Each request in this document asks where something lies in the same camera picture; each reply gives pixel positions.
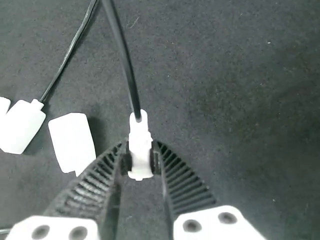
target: white plug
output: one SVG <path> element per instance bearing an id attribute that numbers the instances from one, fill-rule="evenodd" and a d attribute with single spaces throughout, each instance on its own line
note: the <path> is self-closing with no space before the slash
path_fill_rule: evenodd
<path id="1" fill-rule="evenodd" d="M 148 129 L 148 114 L 141 109 L 141 122 L 137 122 L 134 113 L 130 115 L 129 150 L 132 157 L 132 169 L 128 176 L 136 181 L 153 177 L 150 167 L 151 134 Z"/>
<path id="2" fill-rule="evenodd" d="M 0 149 L 9 154 L 22 154 L 39 131 L 46 114 L 44 104 L 37 99 L 31 103 L 19 100 L 0 123 Z"/>

